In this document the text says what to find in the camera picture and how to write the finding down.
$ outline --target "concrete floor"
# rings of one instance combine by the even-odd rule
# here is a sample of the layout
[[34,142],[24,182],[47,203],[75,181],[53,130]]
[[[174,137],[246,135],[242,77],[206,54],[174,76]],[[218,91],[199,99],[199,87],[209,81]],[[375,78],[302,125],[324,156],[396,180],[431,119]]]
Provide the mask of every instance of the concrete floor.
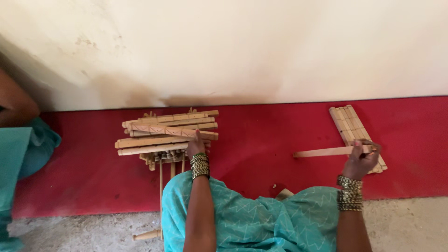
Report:
[[[372,200],[364,218],[373,251],[448,251],[448,197]],[[132,241],[131,234],[160,226],[159,213],[122,213],[15,220],[26,252],[158,252],[159,238]]]

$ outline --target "woman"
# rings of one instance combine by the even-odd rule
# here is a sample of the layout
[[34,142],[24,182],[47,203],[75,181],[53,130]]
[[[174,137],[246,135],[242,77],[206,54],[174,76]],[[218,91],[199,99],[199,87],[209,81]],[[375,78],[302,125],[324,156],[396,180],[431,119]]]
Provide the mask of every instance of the woman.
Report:
[[17,180],[41,169],[61,141],[39,114],[33,99],[0,69],[0,251],[23,247],[6,230]]
[[[362,144],[376,150],[365,155]],[[282,201],[246,199],[209,178],[209,147],[197,131],[187,148],[192,170],[165,187],[165,251],[371,251],[362,217],[361,179],[378,162],[381,146],[355,141],[338,177],[342,190],[311,187]]]

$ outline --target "bangle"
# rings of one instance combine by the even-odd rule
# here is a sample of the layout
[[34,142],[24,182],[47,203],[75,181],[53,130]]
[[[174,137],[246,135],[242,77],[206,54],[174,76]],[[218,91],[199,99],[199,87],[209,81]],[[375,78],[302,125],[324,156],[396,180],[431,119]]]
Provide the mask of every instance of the bangle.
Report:
[[192,173],[191,180],[194,180],[201,175],[206,175],[207,178],[210,178],[208,156],[205,153],[198,153],[196,155],[193,155],[190,160],[190,165]]
[[362,211],[362,181],[339,175],[337,185],[343,187],[337,194],[339,211]]

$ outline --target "green bangle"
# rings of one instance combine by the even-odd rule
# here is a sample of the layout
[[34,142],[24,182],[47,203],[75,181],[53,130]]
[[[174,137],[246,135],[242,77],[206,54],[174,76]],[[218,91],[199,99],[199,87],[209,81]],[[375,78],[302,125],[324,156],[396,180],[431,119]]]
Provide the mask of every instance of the green bangle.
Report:
[[203,152],[199,152],[198,154],[195,154],[191,157],[191,159],[193,159],[195,156],[207,156],[207,154],[203,153]]

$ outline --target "hand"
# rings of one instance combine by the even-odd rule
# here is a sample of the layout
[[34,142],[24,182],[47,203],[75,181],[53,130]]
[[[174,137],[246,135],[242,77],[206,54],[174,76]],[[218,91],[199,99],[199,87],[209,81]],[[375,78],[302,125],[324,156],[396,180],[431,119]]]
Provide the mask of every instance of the hand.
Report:
[[[376,151],[365,154],[362,151],[363,144],[370,144],[376,148]],[[366,139],[355,140],[352,154],[350,155],[345,167],[342,170],[342,176],[361,180],[378,163],[378,156],[381,152],[381,145],[373,143]]]
[[210,150],[206,148],[211,147],[210,140],[202,140],[201,134],[199,133],[199,130],[196,130],[196,134],[194,135],[194,139],[188,142],[187,147],[187,155],[191,159],[194,155],[198,153],[210,153]]

